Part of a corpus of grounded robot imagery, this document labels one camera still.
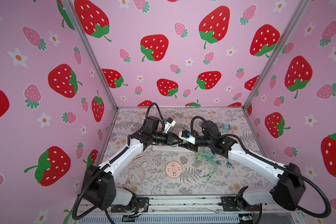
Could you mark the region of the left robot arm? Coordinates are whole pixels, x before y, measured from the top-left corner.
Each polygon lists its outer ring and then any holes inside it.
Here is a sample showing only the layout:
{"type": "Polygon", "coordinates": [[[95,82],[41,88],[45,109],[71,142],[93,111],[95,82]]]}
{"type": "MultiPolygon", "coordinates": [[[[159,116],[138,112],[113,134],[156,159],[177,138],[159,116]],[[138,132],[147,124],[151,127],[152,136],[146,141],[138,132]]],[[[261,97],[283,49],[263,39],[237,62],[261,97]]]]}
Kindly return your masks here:
{"type": "Polygon", "coordinates": [[[111,206],[121,206],[132,211],[136,206],[136,194],[126,188],[117,189],[115,179],[124,168],[151,145],[176,145],[182,143],[169,131],[175,126],[172,118],[146,115],[143,125],[132,135],[127,144],[114,156],[99,166],[91,165],[85,171],[83,187],[73,205],[71,216],[77,221],[95,209],[106,211],[111,206]]]}

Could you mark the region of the teal charger plug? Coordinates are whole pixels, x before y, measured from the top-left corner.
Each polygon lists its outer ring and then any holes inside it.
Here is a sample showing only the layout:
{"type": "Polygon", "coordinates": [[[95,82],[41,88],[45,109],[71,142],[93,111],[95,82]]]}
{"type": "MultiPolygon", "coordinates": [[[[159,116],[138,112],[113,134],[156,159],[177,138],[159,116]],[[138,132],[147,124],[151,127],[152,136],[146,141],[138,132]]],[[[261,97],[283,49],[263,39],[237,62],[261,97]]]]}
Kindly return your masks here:
{"type": "Polygon", "coordinates": [[[229,130],[231,129],[231,125],[229,125],[229,124],[224,124],[224,125],[222,126],[222,128],[223,128],[224,130],[226,130],[226,131],[229,131],[229,130]]]}

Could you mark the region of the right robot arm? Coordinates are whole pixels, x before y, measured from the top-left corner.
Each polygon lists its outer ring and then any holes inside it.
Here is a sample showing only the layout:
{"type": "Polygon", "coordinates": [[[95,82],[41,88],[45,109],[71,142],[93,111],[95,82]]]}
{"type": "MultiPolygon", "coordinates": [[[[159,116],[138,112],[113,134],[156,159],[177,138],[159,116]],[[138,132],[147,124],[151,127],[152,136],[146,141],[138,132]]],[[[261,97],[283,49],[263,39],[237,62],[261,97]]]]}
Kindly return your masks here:
{"type": "Polygon", "coordinates": [[[221,134],[214,122],[195,116],[191,120],[190,130],[181,131],[179,138],[187,141],[190,149],[208,147],[212,153],[237,161],[265,177],[271,183],[270,189],[258,191],[247,188],[242,193],[247,204],[275,203],[288,211],[300,210],[316,218],[327,218],[331,214],[331,204],[327,196],[301,174],[297,165],[284,165],[247,149],[240,137],[229,133],[221,134]],[[310,185],[322,198],[324,212],[314,213],[299,205],[306,185],[310,185]]]}

